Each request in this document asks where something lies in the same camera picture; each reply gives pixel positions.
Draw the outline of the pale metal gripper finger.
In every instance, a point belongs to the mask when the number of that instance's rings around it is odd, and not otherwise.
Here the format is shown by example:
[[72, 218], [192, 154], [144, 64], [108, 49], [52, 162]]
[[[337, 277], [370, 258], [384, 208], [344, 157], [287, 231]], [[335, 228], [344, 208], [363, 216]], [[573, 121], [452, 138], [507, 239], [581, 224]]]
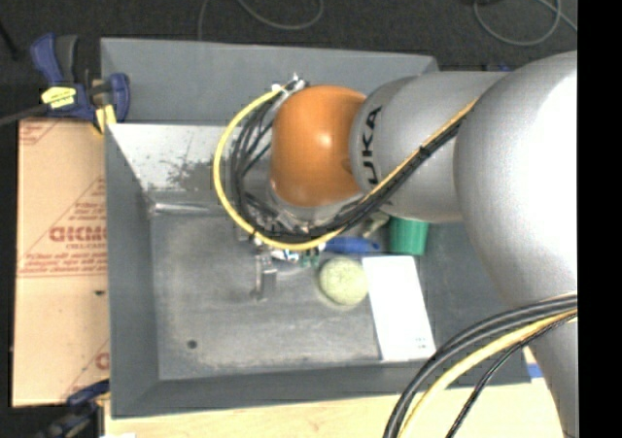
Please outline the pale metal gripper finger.
[[260, 254], [255, 256], [255, 278], [254, 285], [250, 292], [250, 295], [256, 301], [263, 299], [263, 283], [264, 283], [264, 265], [263, 257]]
[[267, 256], [262, 259], [262, 297], [271, 298], [276, 292], [278, 278], [278, 267], [274, 264], [272, 257]]

